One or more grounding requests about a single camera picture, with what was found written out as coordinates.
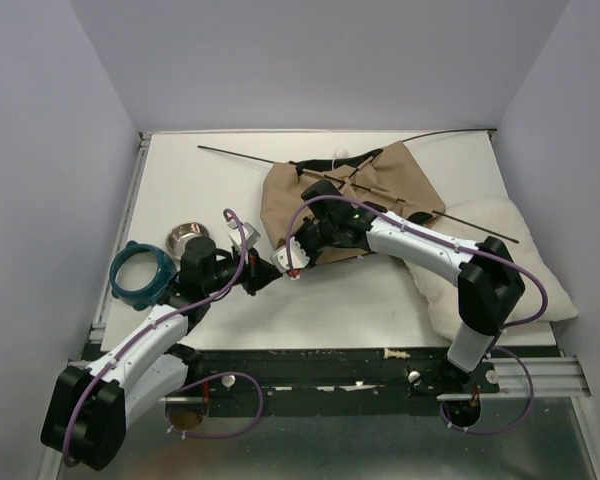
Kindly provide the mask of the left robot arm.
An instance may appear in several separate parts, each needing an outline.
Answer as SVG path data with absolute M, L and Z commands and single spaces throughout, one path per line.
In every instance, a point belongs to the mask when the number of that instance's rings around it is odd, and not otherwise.
M 85 367 L 58 376 L 41 432 L 42 443 L 68 467 L 99 471 L 113 460 L 128 428 L 170 393 L 189 395 L 215 380 L 250 375 L 228 371 L 204 376 L 195 351 L 178 345 L 235 286 L 254 295 L 282 276 L 262 259 L 249 235 L 231 250 L 208 237 L 190 239 L 180 260 L 150 244 L 130 241 L 110 266 L 113 297 L 148 316 L 121 343 Z

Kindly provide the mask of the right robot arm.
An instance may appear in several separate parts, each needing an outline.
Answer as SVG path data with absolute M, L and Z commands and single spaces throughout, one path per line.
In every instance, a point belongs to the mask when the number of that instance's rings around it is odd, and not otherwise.
M 476 380 L 476 367 L 525 292 L 506 245 L 454 239 L 408 221 L 372 202 L 349 201 L 327 180 L 300 194 L 314 218 L 293 234 L 313 266 L 326 250 L 357 249 L 392 256 L 438 275 L 457 289 L 461 325 L 440 367 L 440 379 L 460 392 Z

